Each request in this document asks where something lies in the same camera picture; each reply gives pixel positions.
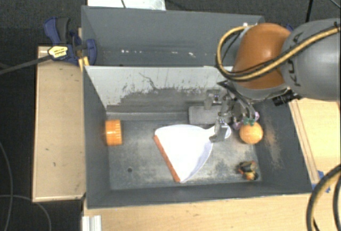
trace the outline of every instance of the orange object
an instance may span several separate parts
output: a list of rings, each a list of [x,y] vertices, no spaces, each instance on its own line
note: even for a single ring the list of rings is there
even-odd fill
[[[120,120],[106,120],[105,137],[108,146],[122,145],[122,130]]]
[[[169,158],[168,158],[168,156],[167,156],[164,148],[162,147],[162,145],[160,143],[160,140],[159,140],[159,138],[157,136],[154,136],[154,141],[155,141],[156,146],[160,150],[161,155],[164,158],[164,160],[165,160],[165,162],[166,162],[166,164],[167,164],[167,166],[168,166],[168,168],[170,170],[170,173],[172,174],[172,177],[173,177],[174,181],[180,182],[180,178],[177,175],[175,169],[173,168],[173,165],[172,165],[171,161],[169,160]]]
[[[250,28],[241,40],[233,71],[254,68],[277,57],[289,35],[289,30],[273,23],[261,23]],[[277,87],[283,83],[280,69],[252,81],[238,82],[239,85],[254,90]]]
[[[263,129],[257,122],[253,126],[242,125],[239,130],[240,138],[247,144],[256,144],[263,138]]]

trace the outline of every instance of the yellow cable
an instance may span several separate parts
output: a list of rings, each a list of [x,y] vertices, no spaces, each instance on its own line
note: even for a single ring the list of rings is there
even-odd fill
[[[218,62],[218,66],[219,68],[223,71],[223,73],[225,73],[226,75],[229,76],[230,79],[234,80],[234,81],[244,81],[247,79],[252,79],[254,77],[257,77],[259,75],[265,74],[266,72],[268,72],[269,70],[271,70],[272,68],[275,68],[276,66],[280,65],[281,63],[285,62],[286,60],[288,60],[289,58],[291,58],[294,54],[296,54],[297,52],[299,52],[300,50],[304,49],[305,47],[309,46],[310,44],[323,39],[325,37],[328,37],[330,35],[336,34],[337,32],[340,31],[340,27],[328,30],[328,31],[324,31],[322,33],[316,34],[314,36],[312,36],[311,38],[307,39],[306,41],[304,41],[302,44],[300,44],[298,47],[294,48],[293,50],[291,50],[290,52],[288,52],[287,54],[285,54],[283,57],[281,57],[280,59],[278,59],[277,61],[274,61],[273,63],[265,66],[264,68],[255,71],[249,75],[245,75],[245,76],[241,76],[241,77],[235,77],[233,76],[233,73],[230,73],[229,71],[227,71],[223,65],[222,65],[222,61],[221,61],[221,50],[222,50],[222,45],[225,42],[226,38],[228,36],[230,36],[231,34],[235,33],[236,31],[240,31],[245,29],[246,27],[241,26],[241,27],[236,27],[231,29],[230,31],[228,31],[219,41],[218,44],[218,49],[217,49],[217,62]]]

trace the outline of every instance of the bin floor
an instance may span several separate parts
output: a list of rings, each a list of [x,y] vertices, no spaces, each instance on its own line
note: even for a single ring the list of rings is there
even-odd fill
[[[179,184],[173,177],[157,148],[153,136],[157,128],[166,125],[186,124],[178,121],[123,121],[123,145],[108,147],[110,187],[112,190],[159,188],[203,184],[245,182],[237,166],[242,161],[254,160],[254,146],[239,140],[232,130],[225,141],[214,143],[205,165],[186,183]]]

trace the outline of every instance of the dark floor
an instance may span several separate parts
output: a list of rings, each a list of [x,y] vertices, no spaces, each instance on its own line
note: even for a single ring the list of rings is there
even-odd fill
[[[15,65],[32,60],[39,43],[47,43],[42,24],[55,15],[80,26],[80,6],[86,0],[0,0],[0,62]],[[308,0],[166,0],[169,10],[261,14],[270,22],[304,23]],[[340,17],[328,0],[315,0],[311,20]],[[13,171],[14,193],[30,197],[35,114],[35,69],[0,76],[0,142]],[[8,194],[9,175],[0,153],[0,194]],[[0,198],[0,230],[5,227],[9,199]],[[80,201],[45,204],[53,230],[80,230]],[[48,230],[37,206],[14,200],[8,230]]]

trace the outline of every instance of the wooden board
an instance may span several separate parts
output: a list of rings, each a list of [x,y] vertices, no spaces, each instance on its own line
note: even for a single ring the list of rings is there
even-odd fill
[[[38,49],[38,57],[48,47]],[[37,67],[34,202],[73,200],[85,193],[82,130],[82,75],[66,62],[49,60]]]

